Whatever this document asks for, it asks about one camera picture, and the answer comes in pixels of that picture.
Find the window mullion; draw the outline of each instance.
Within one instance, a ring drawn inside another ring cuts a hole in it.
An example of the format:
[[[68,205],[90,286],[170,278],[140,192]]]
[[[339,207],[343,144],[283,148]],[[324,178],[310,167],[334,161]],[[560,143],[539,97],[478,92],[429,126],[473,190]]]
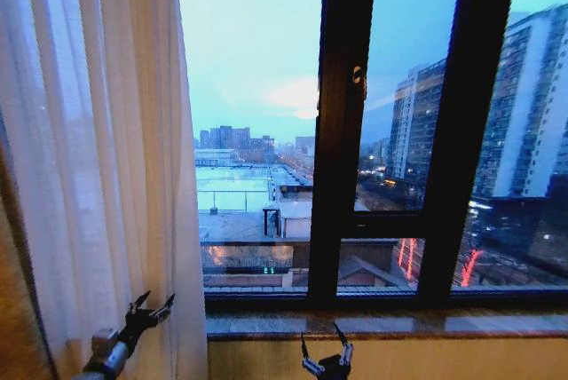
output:
[[[449,296],[510,0],[457,0],[424,200],[419,295]]]
[[[353,214],[373,0],[323,0],[309,298],[335,299],[342,230]]]

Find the metal fence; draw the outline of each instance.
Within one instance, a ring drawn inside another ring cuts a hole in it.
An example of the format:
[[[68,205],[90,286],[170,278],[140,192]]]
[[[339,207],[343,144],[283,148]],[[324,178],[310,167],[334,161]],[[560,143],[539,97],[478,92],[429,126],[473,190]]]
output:
[[[268,193],[257,191],[197,191],[199,211],[260,211],[268,202]]]

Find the beige wall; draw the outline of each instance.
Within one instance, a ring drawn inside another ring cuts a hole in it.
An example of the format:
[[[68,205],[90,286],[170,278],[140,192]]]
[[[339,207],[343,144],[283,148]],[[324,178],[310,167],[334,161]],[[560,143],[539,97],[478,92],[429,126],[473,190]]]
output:
[[[568,378],[565,339],[355,341],[350,380],[541,380]],[[308,342],[314,359],[341,344]],[[210,380],[302,380],[299,341],[209,342]]]
[[[50,378],[12,231],[0,198],[0,378]]]

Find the robotic arm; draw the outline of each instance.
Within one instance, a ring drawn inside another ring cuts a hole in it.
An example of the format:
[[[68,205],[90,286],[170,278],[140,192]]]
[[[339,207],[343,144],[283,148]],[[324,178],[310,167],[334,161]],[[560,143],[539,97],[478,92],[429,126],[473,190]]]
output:
[[[353,344],[347,341],[347,338],[339,327],[337,327],[337,324],[334,323],[334,326],[343,345],[342,354],[329,356],[320,360],[318,363],[310,359],[308,348],[305,345],[304,335],[302,335],[302,355],[304,356],[302,366],[310,372],[310,374],[316,376],[318,380],[346,380],[349,373],[351,373]]]
[[[149,294],[150,291],[147,291],[134,303],[130,303],[129,311],[124,317],[126,325],[120,333],[116,329],[100,329],[93,335],[91,359],[83,373],[74,377],[74,380],[115,380],[121,374],[142,333],[170,316],[175,294],[159,309],[140,309]]]

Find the window glass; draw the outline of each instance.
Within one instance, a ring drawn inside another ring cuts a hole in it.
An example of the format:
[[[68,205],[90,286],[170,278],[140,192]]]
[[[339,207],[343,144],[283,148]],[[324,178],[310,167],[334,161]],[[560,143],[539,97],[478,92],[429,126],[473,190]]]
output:
[[[511,2],[455,287],[568,284],[567,20],[568,0]]]
[[[205,290],[305,291],[321,0],[179,0]]]
[[[337,295],[416,289],[423,250],[416,238],[343,239]]]
[[[455,0],[374,0],[355,210],[418,210]]]

